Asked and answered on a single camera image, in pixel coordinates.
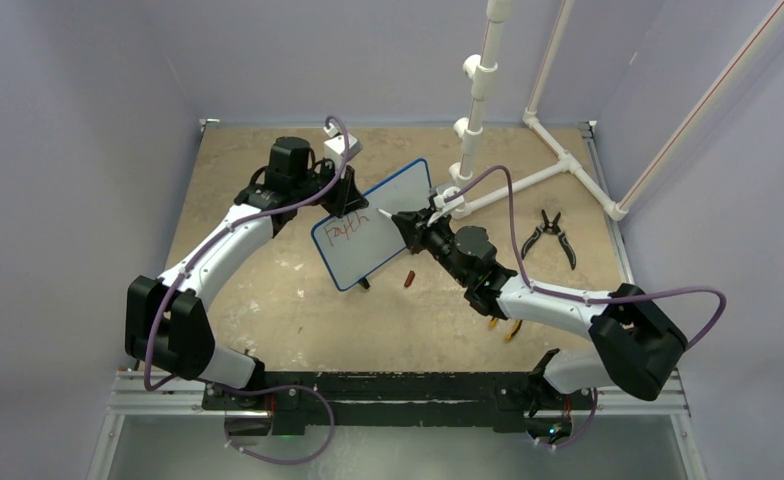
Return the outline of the blue framed whiteboard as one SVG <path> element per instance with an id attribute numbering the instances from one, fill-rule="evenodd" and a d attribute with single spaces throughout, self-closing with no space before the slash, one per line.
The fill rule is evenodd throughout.
<path id="1" fill-rule="evenodd" d="M 338 291 L 358 285 L 405 249 L 397 227 L 383 213 L 425 208 L 431 189 L 428 163 L 418 158 L 368 189 L 366 208 L 341 218 L 328 216 L 312 227 L 311 239 Z"/>

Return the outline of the red marker cap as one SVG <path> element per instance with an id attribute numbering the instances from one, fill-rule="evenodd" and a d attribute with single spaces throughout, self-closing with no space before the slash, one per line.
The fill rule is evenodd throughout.
<path id="1" fill-rule="evenodd" d="M 410 270 L 408 275 L 407 275 L 407 277 L 406 277 L 406 279 L 405 279 L 405 282 L 404 282 L 404 287 L 405 288 L 409 288 L 412 285 L 415 276 L 416 276 L 416 273 L 413 270 Z"/>

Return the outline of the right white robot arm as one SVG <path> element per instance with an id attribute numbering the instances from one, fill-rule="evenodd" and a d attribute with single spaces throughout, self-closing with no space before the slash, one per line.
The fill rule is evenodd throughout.
<path id="1" fill-rule="evenodd" d="M 658 398 L 687 349 L 683 332 L 639 287 L 590 291 L 525 280 L 501 265 L 487 231 L 453 230 L 429 208 L 390 215 L 406 248 L 428 252 L 464 289 L 479 314 L 535 321 L 591 341 L 584 351 L 559 351 L 529 381 L 532 399 L 552 407 L 583 388 L 616 386 L 644 401 Z"/>

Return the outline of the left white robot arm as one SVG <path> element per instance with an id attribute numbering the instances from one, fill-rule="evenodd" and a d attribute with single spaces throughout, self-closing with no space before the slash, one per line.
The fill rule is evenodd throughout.
<path id="1" fill-rule="evenodd" d="M 359 140 L 336 133 L 324 148 L 324 156 L 316 158 L 307 140 L 277 138 L 267 164 L 254 172 L 201 244 L 157 277 L 132 281 L 124 334 L 129 356 L 185 380 L 225 385 L 240 408 L 263 402 L 264 363 L 219 344 L 208 309 L 244 262 L 273 240 L 298 209 L 321 206 L 343 217 L 368 206 L 350 164 L 362 150 Z"/>

